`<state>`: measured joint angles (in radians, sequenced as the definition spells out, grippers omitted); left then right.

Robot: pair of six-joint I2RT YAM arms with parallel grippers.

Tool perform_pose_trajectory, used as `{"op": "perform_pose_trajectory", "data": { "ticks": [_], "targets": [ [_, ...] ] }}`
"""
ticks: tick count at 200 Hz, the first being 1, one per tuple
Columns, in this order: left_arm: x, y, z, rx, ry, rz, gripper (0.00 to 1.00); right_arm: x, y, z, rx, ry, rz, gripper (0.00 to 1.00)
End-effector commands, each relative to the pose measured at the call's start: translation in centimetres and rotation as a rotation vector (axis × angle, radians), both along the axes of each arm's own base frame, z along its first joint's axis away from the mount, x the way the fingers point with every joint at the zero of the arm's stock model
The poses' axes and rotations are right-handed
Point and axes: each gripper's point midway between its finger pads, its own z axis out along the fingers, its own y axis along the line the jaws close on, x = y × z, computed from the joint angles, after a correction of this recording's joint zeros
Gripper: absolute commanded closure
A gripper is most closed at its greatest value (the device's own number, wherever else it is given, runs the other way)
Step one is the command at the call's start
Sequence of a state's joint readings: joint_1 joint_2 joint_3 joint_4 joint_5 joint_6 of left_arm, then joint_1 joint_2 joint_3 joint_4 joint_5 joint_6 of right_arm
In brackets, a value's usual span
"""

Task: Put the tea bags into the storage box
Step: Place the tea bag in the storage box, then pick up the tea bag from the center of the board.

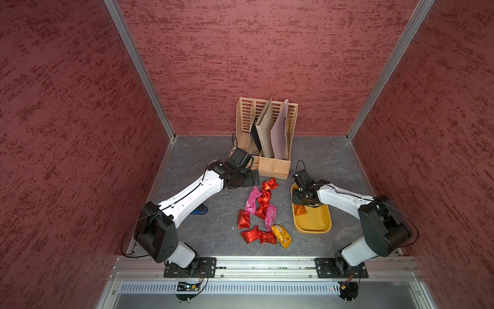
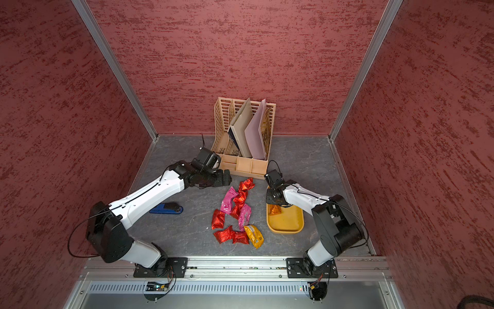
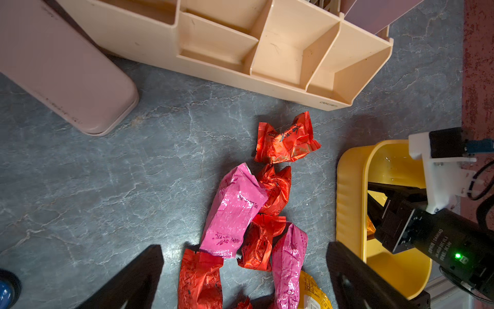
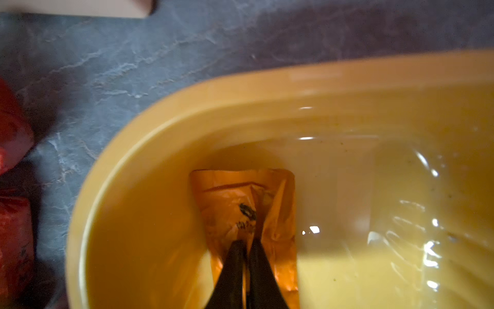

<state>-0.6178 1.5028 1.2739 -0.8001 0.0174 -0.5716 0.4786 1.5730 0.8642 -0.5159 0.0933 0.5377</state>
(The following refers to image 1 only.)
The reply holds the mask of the red tea bag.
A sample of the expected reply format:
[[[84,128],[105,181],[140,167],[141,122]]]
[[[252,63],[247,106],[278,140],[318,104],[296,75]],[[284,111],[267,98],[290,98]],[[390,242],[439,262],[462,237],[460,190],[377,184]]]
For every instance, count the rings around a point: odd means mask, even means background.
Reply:
[[[246,244],[252,243],[260,238],[260,230],[259,226],[256,225],[251,230],[246,230],[241,233],[242,238],[244,239]]]
[[[249,229],[250,228],[250,213],[241,209],[239,211],[238,219],[237,219],[237,227],[239,230]]]
[[[261,196],[257,198],[259,205],[269,205],[271,199],[271,193],[269,191],[262,191]]]
[[[262,183],[261,185],[261,191],[262,192],[270,192],[276,188],[278,188],[279,184],[277,183],[275,178],[271,178],[265,182]]]
[[[260,204],[255,211],[255,215],[261,220],[266,220],[266,213],[269,206],[270,206],[269,203]]]
[[[273,232],[260,231],[259,232],[259,240],[260,240],[261,244],[264,244],[264,243],[269,243],[272,245],[277,244],[277,238]]]

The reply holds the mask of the pink tea bag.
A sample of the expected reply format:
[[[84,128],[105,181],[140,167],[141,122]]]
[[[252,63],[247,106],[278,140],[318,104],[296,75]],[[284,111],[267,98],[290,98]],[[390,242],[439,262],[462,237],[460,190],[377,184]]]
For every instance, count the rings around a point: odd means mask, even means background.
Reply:
[[[271,226],[275,225],[276,215],[277,208],[272,204],[267,206],[264,219],[266,230],[271,230]]]
[[[257,210],[257,199],[261,196],[261,191],[257,187],[254,187],[246,201],[244,210],[250,214],[255,214]]]

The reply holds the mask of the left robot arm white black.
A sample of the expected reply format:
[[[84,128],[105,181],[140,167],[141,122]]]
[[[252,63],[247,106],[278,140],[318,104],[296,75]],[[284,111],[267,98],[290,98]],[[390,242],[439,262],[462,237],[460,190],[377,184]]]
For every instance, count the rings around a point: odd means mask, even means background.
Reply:
[[[257,171],[236,169],[215,160],[195,182],[178,194],[158,204],[146,203],[136,222],[133,238],[157,263],[169,261],[183,269],[193,267],[198,253],[179,240],[177,228],[203,202],[223,189],[257,185]]]

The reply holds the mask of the orange tea bag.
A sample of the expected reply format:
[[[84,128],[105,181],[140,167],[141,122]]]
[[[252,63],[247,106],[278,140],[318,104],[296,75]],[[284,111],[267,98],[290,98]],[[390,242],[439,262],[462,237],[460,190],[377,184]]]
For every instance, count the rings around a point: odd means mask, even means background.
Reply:
[[[306,207],[304,205],[293,205],[293,213],[295,216],[302,216],[307,214]]]

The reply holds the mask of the red tea bag top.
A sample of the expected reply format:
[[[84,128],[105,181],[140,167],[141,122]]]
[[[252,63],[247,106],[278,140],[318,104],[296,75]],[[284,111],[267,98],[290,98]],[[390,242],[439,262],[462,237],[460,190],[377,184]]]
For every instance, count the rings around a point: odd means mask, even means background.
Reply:
[[[262,183],[261,185],[261,191],[262,192],[270,192],[276,188],[278,188],[279,184],[277,183],[275,178],[271,178],[265,182]]]

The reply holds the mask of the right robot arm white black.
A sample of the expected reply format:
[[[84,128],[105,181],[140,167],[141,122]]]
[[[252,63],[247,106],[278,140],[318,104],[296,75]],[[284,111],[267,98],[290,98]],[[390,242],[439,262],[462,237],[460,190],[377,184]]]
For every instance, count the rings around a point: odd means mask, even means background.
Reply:
[[[312,208],[332,206],[360,221],[363,236],[335,254],[335,264],[341,273],[377,256],[387,257],[413,235],[406,216],[387,196],[357,194],[309,178],[295,180],[292,202]]]

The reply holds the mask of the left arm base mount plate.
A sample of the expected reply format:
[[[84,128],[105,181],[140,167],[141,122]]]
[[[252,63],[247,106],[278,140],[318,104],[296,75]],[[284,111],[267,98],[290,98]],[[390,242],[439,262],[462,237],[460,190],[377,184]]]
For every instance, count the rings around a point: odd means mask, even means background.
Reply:
[[[216,257],[196,257],[188,267],[168,261],[165,265],[163,277],[165,278],[214,278],[216,273]]]

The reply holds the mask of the yellow tea bag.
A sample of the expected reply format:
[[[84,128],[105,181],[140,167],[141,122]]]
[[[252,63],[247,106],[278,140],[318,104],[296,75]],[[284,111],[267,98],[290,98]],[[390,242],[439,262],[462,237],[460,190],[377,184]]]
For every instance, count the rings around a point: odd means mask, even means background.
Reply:
[[[283,248],[288,248],[291,245],[292,238],[282,225],[272,225],[271,231],[274,233]]]

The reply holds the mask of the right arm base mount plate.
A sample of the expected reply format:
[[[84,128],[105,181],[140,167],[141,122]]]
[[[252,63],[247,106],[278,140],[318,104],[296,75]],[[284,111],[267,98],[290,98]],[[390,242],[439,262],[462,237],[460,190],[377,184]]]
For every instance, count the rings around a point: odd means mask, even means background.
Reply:
[[[351,266],[342,258],[317,257],[314,259],[319,279],[367,279],[369,274],[364,263]]]

